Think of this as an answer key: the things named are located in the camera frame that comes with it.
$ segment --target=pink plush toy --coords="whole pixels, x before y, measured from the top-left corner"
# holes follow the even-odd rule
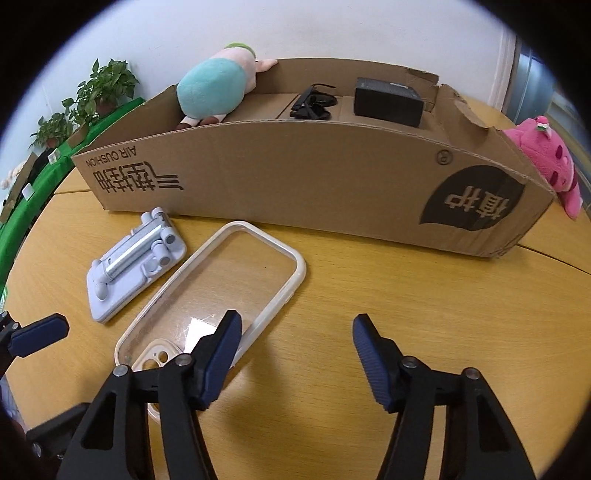
[[[583,199],[573,159],[560,136],[550,128],[548,119],[541,115],[535,120],[528,118],[503,132],[522,149],[558,193],[567,215],[577,218]]]

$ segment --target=sunglasses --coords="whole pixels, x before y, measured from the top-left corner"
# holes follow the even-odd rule
[[[316,90],[317,85],[336,88],[325,83],[313,83],[292,105],[290,117],[300,120],[330,120],[330,112],[326,107],[335,106],[337,99],[334,95]]]

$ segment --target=black box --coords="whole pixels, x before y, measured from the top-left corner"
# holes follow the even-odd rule
[[[418,127],[424,102],[411,87],[381,80],[357,78],[355,115]]]

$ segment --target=white phone stand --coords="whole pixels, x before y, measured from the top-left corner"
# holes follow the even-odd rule
[[[130,235],[92,261],[86,275],[90,312],[97,322],[110,320],[187,252],[162,208],[143,213],[141,219]]]

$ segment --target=green leaves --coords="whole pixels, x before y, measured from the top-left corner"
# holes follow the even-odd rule
[[[101,67],[96,59],[90,79],[78,84],[76,99],[67,98],[61,104],[66,108],[66,115],[76,124],[94,123],[99,119],[97,103],[117,104],[124,95],[133,98],[138,83],[127,68],[126,61],[110,59],[107,65]]]
[[[72,122],[66,118],[66,114],[64,113],[54,113],[46,121],[41,117],[38,124],[39,130],[30,135],[31,137],[35,137],[34,142],[30,146],[39,145],[43,147],[50,138],[57,139],[58,144],[61,144],[74,130]]]
[[[84,107],[84,111],[88,115],[92,116],[93,113],[96,112],[96,101],[94,99],[89,100],[88,103]]]

